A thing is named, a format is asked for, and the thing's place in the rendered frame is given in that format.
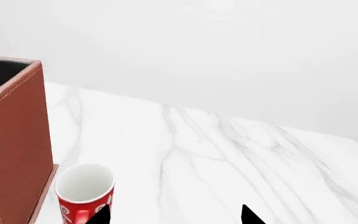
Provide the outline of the red mug with white print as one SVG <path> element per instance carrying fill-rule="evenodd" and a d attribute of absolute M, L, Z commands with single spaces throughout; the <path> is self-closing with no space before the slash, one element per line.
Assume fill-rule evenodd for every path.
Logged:
<path fill-rule="evenodd" d="M 63 171 L 55 184 L 63 224 L 85 224 L 103 206 L 112 209 L 116 180 L 100 164 L 80 164 Z"/>

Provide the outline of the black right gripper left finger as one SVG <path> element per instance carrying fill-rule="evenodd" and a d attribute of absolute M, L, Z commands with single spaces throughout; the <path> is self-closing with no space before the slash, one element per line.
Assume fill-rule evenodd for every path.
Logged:
<path fill-rule="evenodd" d="M 110 206 L 103 206 L 96 212 L 85 224 L 110 224 L 111 211 Z"/>

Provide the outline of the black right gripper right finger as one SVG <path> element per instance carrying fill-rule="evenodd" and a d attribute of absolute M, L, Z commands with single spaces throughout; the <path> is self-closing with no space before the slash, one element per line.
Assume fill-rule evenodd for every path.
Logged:
<path fill-rule="evenodd" d="M 242 205 L 242 224 L 265 224 L 247 205 Z"/>

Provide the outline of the brown leather caddy box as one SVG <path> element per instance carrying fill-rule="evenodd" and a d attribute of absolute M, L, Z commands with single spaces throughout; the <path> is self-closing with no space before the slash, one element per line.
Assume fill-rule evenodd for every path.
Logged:
<path fill-rule="evenodd" d="M 0 57 L 0 224 L 34 224 L 57 167 L 42 63 Z"/>

